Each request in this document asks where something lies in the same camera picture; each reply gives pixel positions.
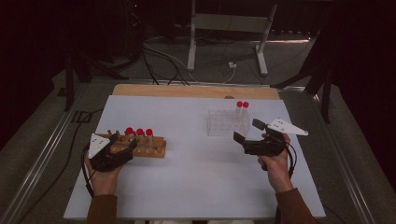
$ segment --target wire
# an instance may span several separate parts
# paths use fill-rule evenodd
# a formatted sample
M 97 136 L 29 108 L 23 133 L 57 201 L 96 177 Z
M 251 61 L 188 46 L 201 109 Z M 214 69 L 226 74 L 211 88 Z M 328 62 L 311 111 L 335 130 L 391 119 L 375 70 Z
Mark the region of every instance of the wire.
M 152 51 L 152 52 L 157 53 L 157 54 L 152 54 L 152 53 L 148 53 L 148 54 L 153 55 L 153 56 L 156 56 L 156 57 L 163 58 L 163 59 L 167 60 L 169 63 L 171 63 L 171 64 L 175 67 L 175 69 L 176 69 L 176 74 L 169 80 L 169 82 L 167 83 L 167 85 L 170 85 L 171 82 L 172 82 L 174 79 L 176 79 L 177 77 L 180 77 L 179 81 L 180 81 L 183 85 L 189 85 L 189 86 L 190 86 L 190 84 L 189 84 L 189 83 L 184 79 L 184 77 L 181 75 L 180 69 L 177 67 L 177 65 L 176 65 L 175 62 L 172 60 L 172 58 L 171 58 L 170 55 L 168 55 L 168 54 L 166 54 L 166 53 L 163 53 L 163 52 L 160 52 L 160 51 L 158 51 L 158 50 L 156 50 L 156 49 L 152 49 L 152 48 L 150 48 L 150 47 L 149 47 L 148 45 L 146 45 L 146 44 L 144 44 L 144 50 L 149 50 L 149 51 Z
M 228 26 L 227 26 L 227 31 L 228 30 L 230 30 L 230 26 L 231 26 L 231 23 L 233 22 L 233 16 L 231 16 L 231 18 L 230 18 L 230 22 L 228 23 Z M 226 45 L 225 45 L 225 48 L 224 48 L 224 51 L 222 52 L 222 54 L 221 54 L 221 60 L 220 60 L 220 65 L 219 65 L 219 67 L 220 67 L 220 73 L 222 74 L 222 72 L 221 72 L 221 67 L 222 67 L 222 65 L 223 65 L 223 61 L 224 61 L 224 54 L 225 54 L 225 51 L 227 50 L 227 48 L 228 48 L 228 45 L 229 45 L 230 43 L 226 43 Z
M 100 112 L 100 111 L 103 111 L 103 109 L 95 110 L 95 111 L 92 111 L 92 112 L 86 112 L 86 113 L 88 113 L 88 115 L 87 115 L 84 119 L 87 119 L 89 116 L 91 116 L 91 115 L 93 115 L 93 114 L 95 114 L 95 113 L 97 113 L 97 112 Z M 61 169 L 61 172 L 56 176 L 56 178 L 52 181 L 52 183 L 51 183 L 51 184 L 49 185 L 49 187 L 44 191 L 44 193 L 43 193 L 43 194 L 33 203 L 33 205 L 32 205 L 29 209 L 27 209 L 27 211 L 21 216 L 20 220 L 18 221 L 18 224 L 20 224 L 20 223 L 23 222 L 23 220 L 29 215 L 29 213 L 38 205 L 38 203 L 47 195 L 47 193 L 53 188 L 53 186 L 55 186 L 55 184 L 57 183 L 57 181 L 61 178 L 62 174 L 64 173 L 64 170 L 66 169 L 67 165 L 68 165 L 69 162 L 70 162 L 71 155 L 72 155 L 72 151 L 73 151 L 73 145 L 74 145 L 74 143 L 75 143 L 76 136 L 77 136 L 77 133 L 78 133 L 78 129 L 81 127 L 81 124 L 82 124 L 82 122 L 78 124 L 76 130 L 74 131 L 73 138 L 72 138 L 72 141 L 71 141 L 71 144 L 70 144 L 70 148 L 69 148 L 69 152 L 68 152 L 68 154 L 67 154 L 67 159 L 66 159 L 66 162 L 65 162 L 64 166 L 63 166 L 62 169 Z
M 290 144 L 290 143 L 286 143 L 289 147 L 291 147 L 291 149 L 293 149 L 293 152 L 294 152 L 294 164 L 293 164 L 293 167 L 295 167 L 296 166 L 296 164 L 297 164 L 297 152 L 296 152 L 296 149 Z
M 333 213 L 342 223 L 347 224 L 338 214 L 336 214 L 330 207 L 323 204 L 323 207 Z
M 85 169 L 85 157 L 87 155 L 87 151 L 89 150 L 89 148 L 90 148 L 90 143 L 82 149 L 81 157 L 80 157 L 80 165 L 81 165 L 82 175 L 84 176 L 86 183 L 85 188 L 87 188 L 87 191 L 90 193 L 91 197 L 93 198 L 93 189 L 92 186 L 90 185 L 91 176 L 88 176 L 87 174 L 88 172 Z
M 184 64 L 180 59 L 178 59 L 178 58 L 176 58 L 176 57 L 174 57 L 174 56 L 172 56 L 172 55 L 170 55 L 170 54 L 163 53 L 163 52 L 161 52 L 161 51 L 158 51 L 158 50 L 156 50 L 156 49 L 153 49 L 152 47 L 150 47 L 150 46 L 147 45 L 146 43 L 143 43 L 143 45 L 145 45 L 148 49 L 152 49 L 152 50 L 154 50 L 154 51 L 156 51 L 156 52 L 159 52 L 159 53 L 161 53 L 161 54 L 163 54 L 163 55 L 166 55 L 166 56 L 168 56 L 168 57 L 170 57 L 170 58 L 172 58 L 172 59 L 175 59 L 177 62 L 179 62 L 181 65 L 183 65 L 183 67 L 186 69 L 187 73 L 189 74 L 190 78 L 191 78 L 193 81 L 197 82 L 198 84 L 201 83 L 200 81 L 196 80 L 196 79 L 192 76 L 192 74 L 189 72 L 189 70 L 188 70 L 188 68 L 187 68 L 187 65 Z
M 260 85 L 263 85 L 261 77 L 256 73 L 256 70 L 254 70 L 251 67 L 251 64 L 246 61 L 240 61 L 240 62 L 247 64 L 247 66 L 250 68 L 251 72 L 253 73 L 254 77 L 256 77 L 259 80 Z
M 226 84 L 227 82 L 229 82 L 229 81 L 231 81 L 231 79 L 233 79 L 233 76 L 235 75 L 235 68 L 233 68 L 233 74 L 231 75 L 231 77 L 227 80 L 227 81 L 224 81 L 224 82 L 221 82 L 221 83 L 219 83 L 220 85 L 221 84 Z
M 160 85 L 160 83 L 158 83 L 158 81 L 157 81 L 157 78 L 155 77 L 156 74 L 154 73 L 154 70 L 152 69 L 152 66 L 148 63 L 148 60 L 146 58 L 146 53 L 144 51 L 142 53 L 142 57 L 140 58 L 140 60 L 146 65 L 146 67 L 148 69 L 148 72 L 151 75 L 151 78 L 152 78 L 152 81 L 153 81 L 152 84 L 154 84 L 154 82 L 155 82 L 157 85 Z
M 213 41 L 211 39 L 207 39 L 210 35 L 212 35 L 217 39 L 217 41 Z M 222 34 L 221 32 L 213 31 L 211 30 L 208 34 L 206 34 L 204 37 L 197 37 L 196 40 L 200 40 L 204 44 L 197 43 L 197 46 L 206 46 L 206 45 L 221 45 L 221 44 L 233 44 L 239 41 L 244 41 L 244 40 L 249 40 L 252 36 L 254 36 L 254 33 L 248 33 L 246 36 L 241 37 L 241 38 L 232 38 L 231 36 L 226 36 Z M 226 38 L 227 40 L 225 42 L 221 42 L 222 38 Z
M 88 180 L 91 180 L 92 179 L 92 177 L 93 177 L 93 175 L 96 173 L 96 170 L 94 170 L 93 172 L 92 172 L 92 174 L 90 175 L 90 178 L 88 178 Z

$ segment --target brown sleeve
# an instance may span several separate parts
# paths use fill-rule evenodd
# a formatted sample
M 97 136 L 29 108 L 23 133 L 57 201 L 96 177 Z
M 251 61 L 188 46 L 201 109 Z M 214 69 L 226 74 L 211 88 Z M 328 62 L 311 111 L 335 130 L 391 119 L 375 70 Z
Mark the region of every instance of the brown sleeve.
M 292 189 L 276 194 L 277 205 L 279 206 L 284 224 L 317 224 L 319 223 L 306 206 L 300 191 Z
M 91 200 L 87 215 L 88 224 L 116 224 L 117 223 L 117 196 L 99 195 Z

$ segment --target wrist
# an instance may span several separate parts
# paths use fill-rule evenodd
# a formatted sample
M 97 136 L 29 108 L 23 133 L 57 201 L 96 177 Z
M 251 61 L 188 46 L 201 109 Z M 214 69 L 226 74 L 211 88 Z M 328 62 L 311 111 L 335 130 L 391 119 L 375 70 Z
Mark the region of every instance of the wrist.
M 275 193 L 282 193 L 294 189 L 294 186 L 292 185 L 290 179 L 283 179 L 277 181 L 276 184 L 273 185 L 273 188 Z

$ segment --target test tube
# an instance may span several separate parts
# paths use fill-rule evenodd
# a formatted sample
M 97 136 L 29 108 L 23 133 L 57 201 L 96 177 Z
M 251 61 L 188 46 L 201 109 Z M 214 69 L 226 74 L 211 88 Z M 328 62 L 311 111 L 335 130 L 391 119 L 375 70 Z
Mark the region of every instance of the test tube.
M 128 136 L 129 142 L 131 142 L 132 140 L 134 140 L 134 129 L 131 128 L 131 127 L 128 127 L 128 128 L 125 130 L 125 135 Z
M 154 151 L 154 147 L 152 146 L 152 130 L 151 129 L 147 129 L 146 130 L 146 137 L 147 137 L 147 141 L 148 141 L 148 152 L 153 152 Z
M 244 102 L 241 109 L 241 119 L 245 118 L 247 112 L 248 112 L 248 102 Z
M 143 129 L 136 130 L 136 140 L 137 140 L 137 151 L 141 151 L 143 149 L 143 144 L 145 141 L 145 132 Z
M 235 109 L 235 116 L 238 118 L 239 115 L 241 114 L 241 107 L 242 107 L 243 103 L 242 101 L 238 101 L 236 102 L 236 109 Z

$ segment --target power outlet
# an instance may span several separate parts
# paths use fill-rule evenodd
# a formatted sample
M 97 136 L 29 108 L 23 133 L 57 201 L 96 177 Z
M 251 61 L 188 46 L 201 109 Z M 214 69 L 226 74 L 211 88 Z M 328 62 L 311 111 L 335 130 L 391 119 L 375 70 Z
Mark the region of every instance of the power outlet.
M 228 63 L 228 66 L 229 66 L 230 68 L 235 68 L 235 67 L 236 67 L 236 63 L 229 62 L 229 63 Z

